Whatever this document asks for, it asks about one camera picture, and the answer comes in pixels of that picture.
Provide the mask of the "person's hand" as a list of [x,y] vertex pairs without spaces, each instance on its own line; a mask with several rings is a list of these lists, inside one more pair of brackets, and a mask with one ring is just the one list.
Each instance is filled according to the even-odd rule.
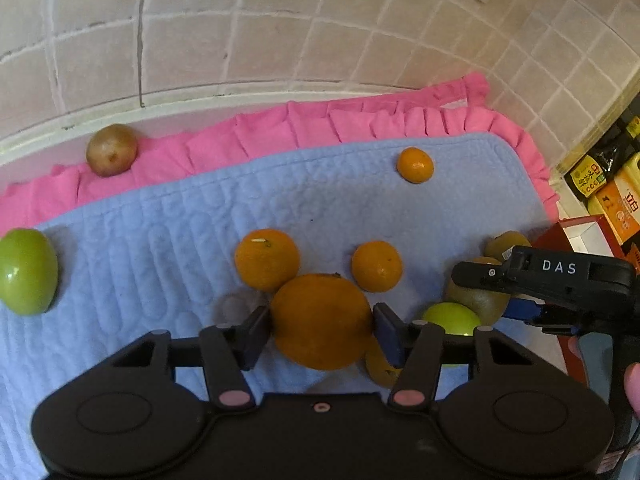
[[613,339],[605,334],[573,336],[567,345],[582,363],[587,386],[605,401],[613,399],[615,385],[622,386],[634,416],[639,418],[639,363],[633,362],[623,372],[616,372]]

